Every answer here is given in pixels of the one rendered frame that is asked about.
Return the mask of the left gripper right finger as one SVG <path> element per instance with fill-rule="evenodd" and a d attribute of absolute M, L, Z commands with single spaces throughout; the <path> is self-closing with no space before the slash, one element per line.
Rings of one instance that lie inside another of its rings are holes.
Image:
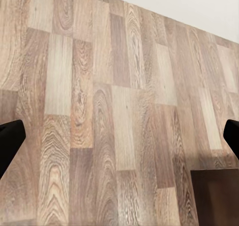
<path fill-rule="evenodd" d="M 223 137 L 239 160 L 239 121 L 228 119 Z"/>

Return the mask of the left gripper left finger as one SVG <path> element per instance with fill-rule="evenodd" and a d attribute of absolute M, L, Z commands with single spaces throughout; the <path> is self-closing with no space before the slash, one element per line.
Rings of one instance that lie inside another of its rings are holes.
<path fill-rule="evenodd" d="M 21 119 L 0 125 L 0 179 L 26 138 Z"/>

